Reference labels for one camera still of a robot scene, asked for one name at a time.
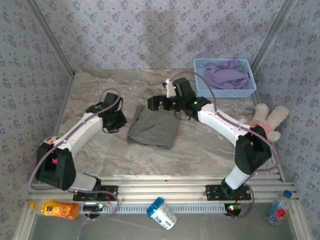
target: orange juice bottle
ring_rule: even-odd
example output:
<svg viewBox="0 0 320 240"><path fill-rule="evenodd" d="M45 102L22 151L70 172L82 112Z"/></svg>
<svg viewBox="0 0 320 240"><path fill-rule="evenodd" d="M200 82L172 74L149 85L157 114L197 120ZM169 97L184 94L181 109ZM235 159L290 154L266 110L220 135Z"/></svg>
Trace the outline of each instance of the orange juice bottle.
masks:
<svg viewBox="0 0 320 240"><path fill-rule="evenodd" d="M32 201L29 207L35 209L38 214L70 220L75 220L80 211L80 205L77 203L58 202L54 200L45 200L42 202Z"/></svg>

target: gray cloth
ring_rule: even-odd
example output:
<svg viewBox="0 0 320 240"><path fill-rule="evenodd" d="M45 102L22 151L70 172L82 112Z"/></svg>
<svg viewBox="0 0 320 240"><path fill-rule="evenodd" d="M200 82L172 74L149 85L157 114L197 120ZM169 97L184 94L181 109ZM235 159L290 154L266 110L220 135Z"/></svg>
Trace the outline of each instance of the gray cloth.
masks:
<svg viewBox="0 0 320 240"><path fill-rule="evenodd" d="M151 111L139 104L127 134L127 142L170 149L174 144L179 122L173 111Z"/></svg>

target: black mounting plate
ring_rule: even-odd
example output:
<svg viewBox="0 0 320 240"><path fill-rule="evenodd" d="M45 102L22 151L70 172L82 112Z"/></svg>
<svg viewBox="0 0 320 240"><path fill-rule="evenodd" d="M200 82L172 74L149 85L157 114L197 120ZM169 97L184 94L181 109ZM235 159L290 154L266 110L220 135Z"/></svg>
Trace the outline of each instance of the black mounting plate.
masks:
<svg viewBox="0 0 320 240"><path fill-rule="evenodd" d="M234 196L227 197L221 189L221 185L206 185L203 195L206 196L208 201L242 201L242 200L251 200L250 190L247 186L240 186Z"/></svg>
<svg viewBox="0 0 320 240"><path fill-rule="evenodd" d="M110 186L101 186L100 191L108 191L116 196L118 195L118 186L110 185ZM110 202L115 202L116 199L112 195L108 195ZM73 194L73 201L76 202L86 202L86 201L98 201L98 202L107 202L108 196L106 194L101 193L83 193L83 192L75 192Z"/></svg>

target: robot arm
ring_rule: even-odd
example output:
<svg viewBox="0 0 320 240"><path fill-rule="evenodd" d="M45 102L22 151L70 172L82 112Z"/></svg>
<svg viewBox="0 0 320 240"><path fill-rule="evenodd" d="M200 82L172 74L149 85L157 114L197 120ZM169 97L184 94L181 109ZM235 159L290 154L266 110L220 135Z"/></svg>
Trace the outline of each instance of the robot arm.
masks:
<svg viewBox="0 0 320 240"><path fill-rule="evenodd" d="M167 94L148 99L147 107L150 110L157 111L161 106L167 111L184 111L188 117L215 129L235 146L235 167L221 182L223 193L231 197L237 193L237 189L250 175L271 158L270 147L260 138L221 119L217 115L214 104L204 97L196 97L187 79L179 78L173 82L167 80L162 85L166 87ZM217 111L230 122L251 129L264 138L267 137L262 127L252 128L236 121L219 109Z"/></svg>
<svg viewBox="0 0 320 240"><path fill-rule="evenodd" d="M118 96L107 93L103 102L90 106L81 120L73 126L64 136L54 142L44 142L38 148L37 162L52 148L56 148L41 164L35 178L61 190L99 190L101 181L88 174L77 172L76 155L80 148L94 135L101 131L116 133L127 120L119 105L120 100L109 110L96 115L101 110L113 104Z"/></svg>

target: white can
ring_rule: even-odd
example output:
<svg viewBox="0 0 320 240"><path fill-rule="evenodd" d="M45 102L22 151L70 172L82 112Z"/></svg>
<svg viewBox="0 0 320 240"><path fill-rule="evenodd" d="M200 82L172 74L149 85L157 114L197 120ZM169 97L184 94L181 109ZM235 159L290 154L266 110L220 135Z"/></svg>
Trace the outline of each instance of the white can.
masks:
<svg viewBox="0 0 320 240"><path fill-rule="evenodd" d="M158 224L165 229L171 229L177 222L176 215L171 208L166 205L162 197L158 197L147 209L149 217L153 218Z"/></svg>

